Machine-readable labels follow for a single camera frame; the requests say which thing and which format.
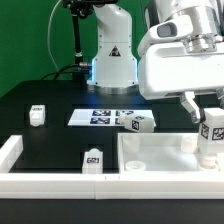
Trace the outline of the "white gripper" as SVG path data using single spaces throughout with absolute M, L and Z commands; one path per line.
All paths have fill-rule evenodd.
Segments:
M 188 52 L 186 43 L 192 34 L 189 19 L 172 19 L 151 27 L 138 46 L 138 80 L 140 93 L 147 100 L 181 95 L 181 105 L 192 122 L 199 123 L 195 94 L 216 91 L 224 109 L 224 41 L 220 36 L 208 36 L 213 51 Z

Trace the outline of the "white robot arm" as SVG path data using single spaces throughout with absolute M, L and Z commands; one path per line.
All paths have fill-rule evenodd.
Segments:
M 194 123 L 206 119 L 194 97 L 224 96 L 224 0 L 150 0 L 137 56 L 130 14 L 104 3 L 94 11 L 98 52 L 91 89 L 113 94 L 138 87 L 147 100 L 177 97 Z

